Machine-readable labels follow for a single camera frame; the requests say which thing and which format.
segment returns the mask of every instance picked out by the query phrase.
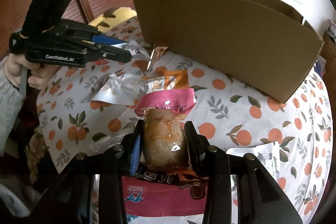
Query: fuzzy sweater sleeve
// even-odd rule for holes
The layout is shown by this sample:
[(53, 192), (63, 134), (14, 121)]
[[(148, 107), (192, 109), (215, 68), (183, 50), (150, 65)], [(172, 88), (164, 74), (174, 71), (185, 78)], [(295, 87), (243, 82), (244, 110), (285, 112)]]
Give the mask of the fuzzy sweater sleeve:
[(8, 81), (3, 69), (0, 70), (0, 156), (10, 134), (16, 116), (23, 102), (23, 96)]

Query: brown wrapper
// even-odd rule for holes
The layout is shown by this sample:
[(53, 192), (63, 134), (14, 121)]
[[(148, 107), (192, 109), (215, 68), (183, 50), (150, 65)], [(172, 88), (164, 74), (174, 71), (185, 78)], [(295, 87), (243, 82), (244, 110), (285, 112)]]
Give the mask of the brown wrapper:
[(179, 121), (169, 109), (148, 109), (145, 115), (143, 155), (152, 170), (187, 168), (188, 149)]

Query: brown cardboard box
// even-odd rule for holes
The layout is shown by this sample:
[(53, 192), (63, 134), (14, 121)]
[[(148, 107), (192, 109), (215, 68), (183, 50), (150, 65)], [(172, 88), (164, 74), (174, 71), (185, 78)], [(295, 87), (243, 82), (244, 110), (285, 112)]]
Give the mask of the brown cardboard box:
[(208, 65), (286, 102), (323, 41), (280, 0), (133, 0), (147, 43)]

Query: tablecloth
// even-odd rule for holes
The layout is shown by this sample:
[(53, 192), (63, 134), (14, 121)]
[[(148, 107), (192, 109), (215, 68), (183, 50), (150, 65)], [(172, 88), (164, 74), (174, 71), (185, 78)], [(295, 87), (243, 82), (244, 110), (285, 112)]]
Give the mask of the tablecloth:
[[(112, 28), (108, 34), (143, 43), (136, 17)], [(121, 140), (133, 131), (139, 119), (131, 106), (85, 102), (100, 77), (115, 72), (138, 78), (145, 74), (154, 77), (164, 70), (186, 69), (189, 85), (197, 96), (187, 120), (194, 123), (210, 144), (224, 151), (278, 141), (281, 147), (278, 184), (303, 222), (309, 223), (328, 178), (333, 141), (327, 90), (313, 69), (287, 103), (280, 104), (229, 75), (172, 52), (163, 55), (148, 73), (143, 73), (134, 61), (123, 64), (99, 60), (83, 69), (63, 67), (41, 91), (37, 99), (40, 124), (59, 172), (77, 153), (92, 155), (92, 148), (104, 136)], [(236, 223), (234, 188), (232, 204), (232, 222)], [(141, 219), (137, 218), (137, 223), (142, 223)], [(151, 220), (167, 223), (160, 219)], [(197, 217), (190, 221), (198, 223)]]

